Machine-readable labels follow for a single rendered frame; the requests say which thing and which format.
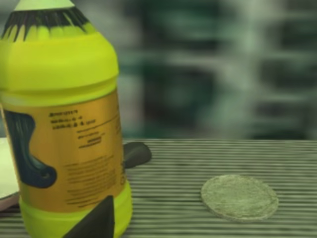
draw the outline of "bottle neck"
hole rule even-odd
[[[20,0],[14,11],[69,8],[74,6],[70,0]]]

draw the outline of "white plate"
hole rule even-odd
[[[0,138],[0,211],[18,201],[18,183],[7,138]]]

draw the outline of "wooden table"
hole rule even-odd
[[[316,238],[317,142],[142,140],[153,160],[128,169],[134,215],[124,238]],[[205,181],[249,175],[269,184],[280,206],[268,220],[237,224],[202,205]],[[0,213],[0,238],[29,238],[19,209]]]

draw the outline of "bottle base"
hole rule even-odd
[[[51,213],[32,208],[19,201],[25,229],[31,238],[62,238],[91,210],[77,213]],[[114,237],[120,238],[132,217],[131,188],[127,181],[124,190],[114,199]]]

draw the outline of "black pointed object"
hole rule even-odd
[[[63,238],[113,238],[113,202],[113,196],[108,196],[64,235]]]
[[[148,146],[142,142],[130,142],[123,145],[125,168],[133,168],[147,163],[152,158]]]

